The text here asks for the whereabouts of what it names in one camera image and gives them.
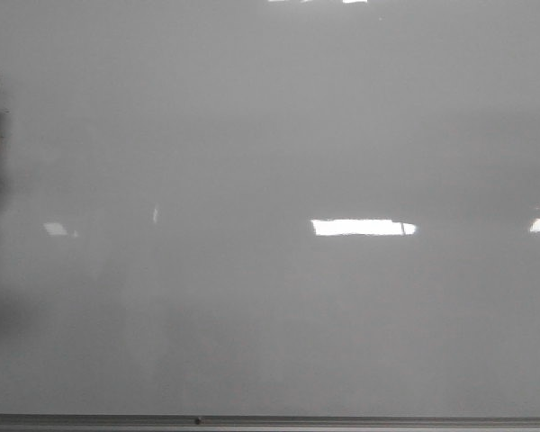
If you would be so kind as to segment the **white whiteboard with metal frame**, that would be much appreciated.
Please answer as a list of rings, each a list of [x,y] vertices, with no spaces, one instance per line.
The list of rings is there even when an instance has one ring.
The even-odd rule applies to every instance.
[[[0,431],[540,431],[540,1],[0,1]]]

